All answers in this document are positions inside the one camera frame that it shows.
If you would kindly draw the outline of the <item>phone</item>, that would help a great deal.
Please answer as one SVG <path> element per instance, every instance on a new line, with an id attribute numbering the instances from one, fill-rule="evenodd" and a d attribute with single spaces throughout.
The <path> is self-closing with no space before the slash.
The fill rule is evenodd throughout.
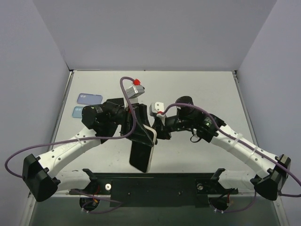
<path id="1" fill-rule="evenodd" d="M 155 145 L 146 146 L 138 142 L 132 141 L 131 152 L 129 157 L 130 165 L 139 170 L 140 172 L 149 172 Z"/>
<path id="2" fill-rule="evenodd" d="M 72 115 L 71 115 L 72 118 L 81 119 L 82 118 L 82 109 L 83 109 L 82 106 L 76 106 L 76 107 L 74 107 Z"/>

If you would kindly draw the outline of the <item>lilac phone case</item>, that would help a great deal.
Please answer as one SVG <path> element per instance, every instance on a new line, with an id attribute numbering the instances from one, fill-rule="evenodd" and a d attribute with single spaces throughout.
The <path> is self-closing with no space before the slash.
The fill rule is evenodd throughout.
<path id="1" fill-rule="evenodd" d="M 103 100 L 102 95 L 80 93 L 77 98 L 77 104 L 81 105 L 97 105 Z"/>

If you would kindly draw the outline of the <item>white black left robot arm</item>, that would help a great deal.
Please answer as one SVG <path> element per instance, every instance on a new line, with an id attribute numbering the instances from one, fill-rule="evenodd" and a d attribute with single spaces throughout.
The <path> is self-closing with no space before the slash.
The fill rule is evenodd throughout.
<path id="1" fill-rule="evenodd" d="M 65 144 L 24 159 L 22 179 L 36 201 L 45 201 L 61 190 L 96 192 L 98 179 L 91 170 L 63 172 L 62 169 L 86 151 L 113 138 L 118 126 L 121 126 L 120 135 L 132 142 L 130 159 L 138 157 L 142 166 L 137 169 L 148 172 L 157 133 L 150 127 L 146 105 L 136 103 L 129 108 L 122 98 L 108 99 L 99 105 L 85 106 L 82 123 L 84 128 Z"/>

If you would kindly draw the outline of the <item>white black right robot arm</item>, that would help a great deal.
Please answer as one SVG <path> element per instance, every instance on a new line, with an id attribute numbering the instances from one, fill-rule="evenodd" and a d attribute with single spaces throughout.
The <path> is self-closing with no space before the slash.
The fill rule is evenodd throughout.
<path id="1" fill-rule="evenodd" d="M 189 131 L 194 137 L 218 146 L 238 158 L 250 171 L 219 169 L 210 180 L 211 189 L 254 190 L 263 198 L 275 201 L 288 177 L 291 160 L 286 155 L 269 153 L 246 140 L 223 120 L 193 105 L 192 98 L 183 96 L 173 104 L 177 114 L 167 117 L 168 107 L 162 102 L 150 105 L 153 128 L 158 138 L 170 139 L 172 132 Z"/>

